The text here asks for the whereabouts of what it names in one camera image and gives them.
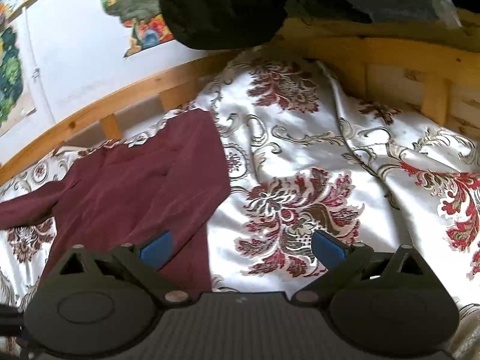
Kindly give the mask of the pine wood bed frame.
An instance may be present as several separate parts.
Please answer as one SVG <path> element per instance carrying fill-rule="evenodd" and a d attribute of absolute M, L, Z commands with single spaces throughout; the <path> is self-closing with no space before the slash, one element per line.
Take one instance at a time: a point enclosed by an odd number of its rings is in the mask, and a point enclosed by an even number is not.
<path fill-rule="evenodd" d="M 419 80 L 422 94 L 406 101 L 439 125 L 479 138 L 479 24 L 446 29 L 439 24 L 356 24 L 318 19 L 305 24 L 288 19 L 274 44 L 298 50 L 332 66 L 347 93 L 356 98 L 393 100 L 400 83 L 377 67 L 403 68 Z M 108 139 L 120 139 L 115 113 L 147 98 L 158 98 L 169 111 L 200 90 L 203 77 L 219 72 L 232 51 L 163 70 L 101 97 L 42 133 L 1 166 L 6 182 L 76 133 L 100 123 Z"/>

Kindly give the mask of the black hanging garment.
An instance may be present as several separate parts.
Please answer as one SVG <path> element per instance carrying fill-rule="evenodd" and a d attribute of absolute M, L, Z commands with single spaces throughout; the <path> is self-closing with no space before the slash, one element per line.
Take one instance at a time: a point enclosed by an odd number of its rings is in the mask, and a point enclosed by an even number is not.
<path fill-rule="evenodd" d="M 160 0 L 160 10 L 184 46 L 225 50 L 271 40 L 291 11 L 289 1 L 312 16 L 323 16 L 334 0 Z"/>

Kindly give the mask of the green wall poster left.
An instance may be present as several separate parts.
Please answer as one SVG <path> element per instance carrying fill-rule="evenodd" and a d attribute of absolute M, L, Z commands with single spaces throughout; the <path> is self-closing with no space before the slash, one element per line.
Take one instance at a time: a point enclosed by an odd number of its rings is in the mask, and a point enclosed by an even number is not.
<path fill-rule="evenodd" d="M 1 27 L 1 136 L 36 111 L 30 90 L 29 30 L 22 12 Z"/>

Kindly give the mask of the maroon long sleeve shirt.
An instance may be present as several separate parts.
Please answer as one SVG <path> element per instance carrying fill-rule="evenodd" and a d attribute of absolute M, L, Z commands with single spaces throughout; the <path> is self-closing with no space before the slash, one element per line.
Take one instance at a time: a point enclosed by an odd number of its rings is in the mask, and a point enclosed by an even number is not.
<path fill-rule="evenodd" d="M 3 202 L 1 228 L 53 217 L 47 272 L 77 244 L 103 254 L 169 232 L 172 254 L 160 275 L 187 292 L 208 292 L 207 223 L 229 194 L 220 136 L 210 114 L 195 109 L 169 119 L 143 144 L 95 150 L 62 180 Z"/>

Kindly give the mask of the colourful wall poster right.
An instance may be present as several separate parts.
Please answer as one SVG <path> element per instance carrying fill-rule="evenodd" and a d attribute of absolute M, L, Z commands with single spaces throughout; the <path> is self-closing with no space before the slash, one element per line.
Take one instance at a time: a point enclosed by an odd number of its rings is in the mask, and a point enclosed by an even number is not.
<path fill-rule="evenodd" d="M 101 0 L 103 10 L 130 30 L 124 57 L 173 40 L 160 10 L 160 0 Z"/>

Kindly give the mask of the white floral bedspread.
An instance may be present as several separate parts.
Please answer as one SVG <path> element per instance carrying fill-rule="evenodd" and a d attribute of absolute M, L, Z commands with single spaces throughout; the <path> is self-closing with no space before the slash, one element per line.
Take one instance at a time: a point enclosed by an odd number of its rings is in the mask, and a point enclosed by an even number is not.
<path fill-rule="evenodd" d="M 479 357 L 477 141 L 270 49 L 236 57 L 186 107 L 211 114 L 230 180 L 201 237 L 205 290 L 293 294 L 326 272 L 319 231 L 382 252 L 408 243 L 459 308 L 451 355 Z"/>

